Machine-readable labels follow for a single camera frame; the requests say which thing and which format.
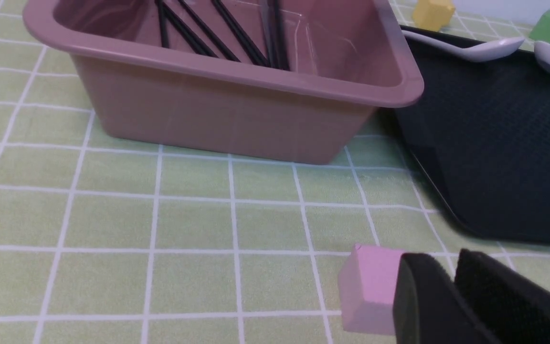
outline black tray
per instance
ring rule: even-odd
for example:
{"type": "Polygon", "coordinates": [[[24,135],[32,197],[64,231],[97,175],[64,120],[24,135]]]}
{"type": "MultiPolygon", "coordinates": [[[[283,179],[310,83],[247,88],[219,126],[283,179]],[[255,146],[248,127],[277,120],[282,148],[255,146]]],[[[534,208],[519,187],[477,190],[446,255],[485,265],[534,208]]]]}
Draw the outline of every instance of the black tray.
{"type": "MultiPolygon", "coordinates": [[[[482,43],[402,28],[463,48],[482,43]]],[[[479,237],[550,244],[550,75],[529,52],[476,64],[408,43],[425,91],[396,117],[454,218],[479,237]]]]}

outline pink plastic bin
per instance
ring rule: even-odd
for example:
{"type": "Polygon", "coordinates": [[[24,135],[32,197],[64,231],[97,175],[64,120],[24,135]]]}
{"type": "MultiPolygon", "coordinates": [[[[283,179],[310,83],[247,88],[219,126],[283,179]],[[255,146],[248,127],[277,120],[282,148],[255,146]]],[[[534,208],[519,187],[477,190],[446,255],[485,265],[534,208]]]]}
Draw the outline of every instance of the pink plastic bin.
{"type": "MultiPolygon", "coordinates": [[[[282,0],[292,72],[251,65],[210,0],[186,1],[243,63],[192,53],[170,25],[161,48],[153,0],[29,0],[22,16],[70,53],[104,130],[122,139],[326,164],[376,108],[423,92],[388,0],[282,0]]],[[[224,4],[264,51],[257,2],[224,4]]]]}

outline spoon handle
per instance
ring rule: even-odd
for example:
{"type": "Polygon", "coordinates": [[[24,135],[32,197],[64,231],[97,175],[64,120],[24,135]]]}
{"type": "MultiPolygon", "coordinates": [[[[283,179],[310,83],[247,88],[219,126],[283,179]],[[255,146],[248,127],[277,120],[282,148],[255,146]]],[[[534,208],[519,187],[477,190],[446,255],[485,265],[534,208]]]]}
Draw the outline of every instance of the spoon handle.
{"type": "Polygon", "coordinates": [[[419,33],[414,33],[411,31],[402,30],[402,33],[405,37],[408,37],[410,39],[414,39],[415,41],[420,41],[422,43],[425,43],[430,46],[434,46],[434,48],[439,48],[441,50],[445,50],[445,52],[448,52],[452,55],[458,56],[460,54],[460,48],[454,45],[450,45],[448,43],[439,41],[438,39],[426,37],[425,35],[421,35],[419,33]]]}

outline yellow block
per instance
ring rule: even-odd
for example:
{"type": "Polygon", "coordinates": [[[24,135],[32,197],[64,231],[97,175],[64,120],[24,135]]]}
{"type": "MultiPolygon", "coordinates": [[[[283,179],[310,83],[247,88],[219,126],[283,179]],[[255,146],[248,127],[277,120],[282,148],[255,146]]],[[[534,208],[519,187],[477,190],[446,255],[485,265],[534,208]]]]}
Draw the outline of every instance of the yellow block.
{"type": "Polygon", "coordinates": [[[413,21],[420,29],[439,31],[455,13],[451,0],[417,0],[413,21]]]}

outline bin rim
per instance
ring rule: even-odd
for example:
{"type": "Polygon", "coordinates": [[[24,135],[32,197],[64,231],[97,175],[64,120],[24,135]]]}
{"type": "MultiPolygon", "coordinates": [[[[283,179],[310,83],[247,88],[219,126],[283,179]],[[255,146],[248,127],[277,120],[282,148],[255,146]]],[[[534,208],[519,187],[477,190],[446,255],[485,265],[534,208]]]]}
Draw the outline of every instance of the bin rim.
{"type": "Polygon", "coordinates": [[[74,31],[55,20],[54,11],[59,1],[28,0],[22,11],[22,21],[37,41],[69,54],[373,107],[410,106],[423,93],[419,67],[388,0],[374,1],[401,74],[398,85],[387,87],[236,63],[74,31]]]}

